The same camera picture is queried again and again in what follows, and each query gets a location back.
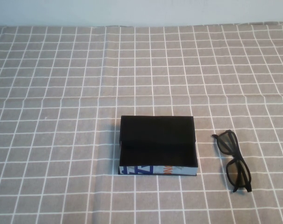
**glasses lens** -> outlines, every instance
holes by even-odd
[[[227,167],[227,172],[229,180],[233,185],[242,187],[249,181],[248,171],[246,170],[244,163],[240,160],[236,160],[234,163],[230,164]]]
[[[219,136],[219,149],[224,154],[233,154],[236,150],[237,141],[231,132]]]

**grid pattern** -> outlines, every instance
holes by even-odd
[[[198,176],[117,175],[121,115],[193,115]],[[283,23],[0,27],[0,223],[283,223]]]

